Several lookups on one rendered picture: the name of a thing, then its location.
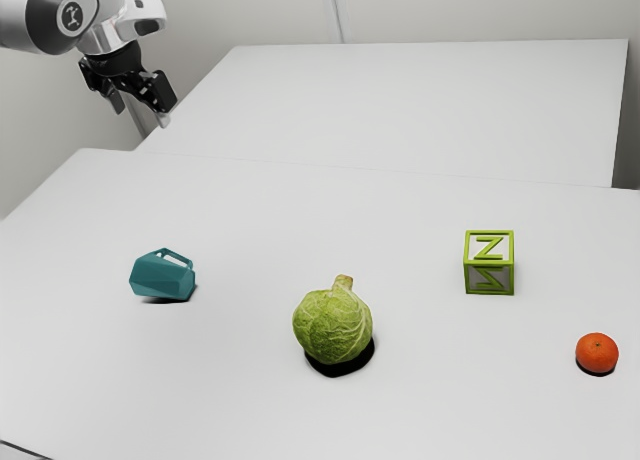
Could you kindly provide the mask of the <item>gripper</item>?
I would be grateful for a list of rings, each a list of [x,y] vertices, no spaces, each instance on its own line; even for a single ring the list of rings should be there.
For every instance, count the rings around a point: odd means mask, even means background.
[[[114,112],[125,110],[122,91],[133,96],[154,114],[158,125],[166,128],[178,99],[164,71],[146,71],[142,66],[141,47],[137,40],[103,55],[84,55],[78,62],[88,88],[107,93]]]

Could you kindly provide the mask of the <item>teal faceted mug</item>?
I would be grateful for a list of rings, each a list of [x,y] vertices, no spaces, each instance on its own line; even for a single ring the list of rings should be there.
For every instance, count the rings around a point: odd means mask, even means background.
[[[193,261],[168,248],[149,252],[135,260],[129,284],[139,296],[187,301],[196,288]]]

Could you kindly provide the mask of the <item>green cabbage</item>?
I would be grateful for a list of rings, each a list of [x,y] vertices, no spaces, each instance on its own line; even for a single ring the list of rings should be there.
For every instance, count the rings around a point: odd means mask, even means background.
[[[292,315],[294,336],[306,354],[323,365],[354,360],[373,338],[369,306],[340,274],[329,289],[307,293]]]

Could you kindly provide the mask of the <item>green letter block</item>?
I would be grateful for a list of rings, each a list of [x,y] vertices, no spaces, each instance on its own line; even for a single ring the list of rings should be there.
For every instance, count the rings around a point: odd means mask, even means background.
[[[513,230],[466,230],[463,251],[466,293],[513,296],[514,251]]]

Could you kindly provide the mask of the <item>orange mandarin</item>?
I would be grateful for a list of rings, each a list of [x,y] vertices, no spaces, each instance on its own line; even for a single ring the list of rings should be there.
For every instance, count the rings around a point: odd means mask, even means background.
[[[592,332],[583,335],[577,341],[575,359],[584,370],[594,374],[605,374],[616,367],[619,348],[608,335]]]

